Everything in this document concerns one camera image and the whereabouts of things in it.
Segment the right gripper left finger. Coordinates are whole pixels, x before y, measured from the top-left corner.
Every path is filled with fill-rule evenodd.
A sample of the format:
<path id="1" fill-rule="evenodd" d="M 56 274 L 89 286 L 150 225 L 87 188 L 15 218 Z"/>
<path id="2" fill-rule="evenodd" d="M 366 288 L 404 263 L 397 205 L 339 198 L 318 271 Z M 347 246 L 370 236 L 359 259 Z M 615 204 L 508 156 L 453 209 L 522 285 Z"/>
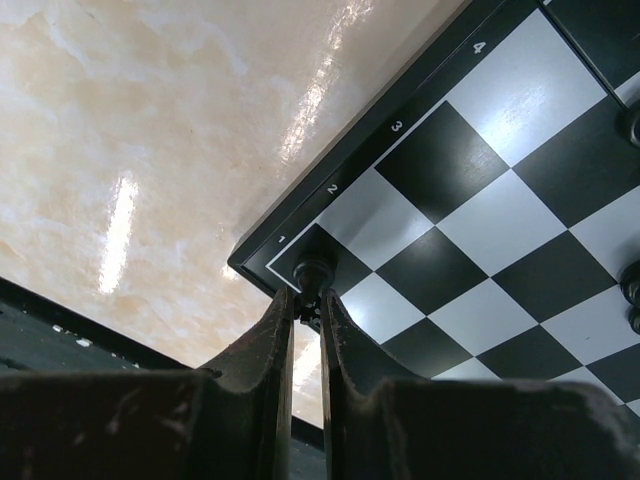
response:
<path id="1" fill-rule="evenodd" d="M 197 369 L 20 373 L 1 382 L 5 479 L 283 479 L 294 294 Z"/>

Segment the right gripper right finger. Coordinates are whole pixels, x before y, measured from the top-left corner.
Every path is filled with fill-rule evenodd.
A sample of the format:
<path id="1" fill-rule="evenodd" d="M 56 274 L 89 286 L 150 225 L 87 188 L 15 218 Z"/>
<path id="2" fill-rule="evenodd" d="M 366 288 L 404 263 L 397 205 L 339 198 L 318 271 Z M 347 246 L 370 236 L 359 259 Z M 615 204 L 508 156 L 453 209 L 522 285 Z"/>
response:
<path id="1" fill-rule="evenodd" d="M 581 382 L 420 377 L 321 300 L 327 474 L 332 479 L 635 479 L 628 418 Z"/>

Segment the black chess rook piece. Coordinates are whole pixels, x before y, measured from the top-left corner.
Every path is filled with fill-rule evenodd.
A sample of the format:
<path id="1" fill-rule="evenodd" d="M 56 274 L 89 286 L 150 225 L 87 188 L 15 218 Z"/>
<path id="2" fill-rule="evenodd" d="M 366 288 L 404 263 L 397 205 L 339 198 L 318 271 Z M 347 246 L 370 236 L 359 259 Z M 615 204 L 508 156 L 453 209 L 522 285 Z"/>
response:
<path id="1" fill-rule="evenodd" d="M 321 298 L 335 277 L 335 266 L 327 258 L 302 257 L 293 271 L 299 293 L 295 296 L 295 315 L 300 322 L 318 329 L 321 324 Z"/>

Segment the black white chess board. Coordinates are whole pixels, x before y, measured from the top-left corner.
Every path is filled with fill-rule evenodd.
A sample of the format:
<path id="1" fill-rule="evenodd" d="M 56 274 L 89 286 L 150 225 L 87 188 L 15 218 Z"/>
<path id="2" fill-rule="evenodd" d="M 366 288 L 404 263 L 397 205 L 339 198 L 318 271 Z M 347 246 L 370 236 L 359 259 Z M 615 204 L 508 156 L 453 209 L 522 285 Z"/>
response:
<path id="1" fill-rule="evenodd" d="M 585 381 L 637 409 L 638 98 L 637 2 L 473 2 L 230 265 L 274 293 L 326 258 L 421 376 Z"/>

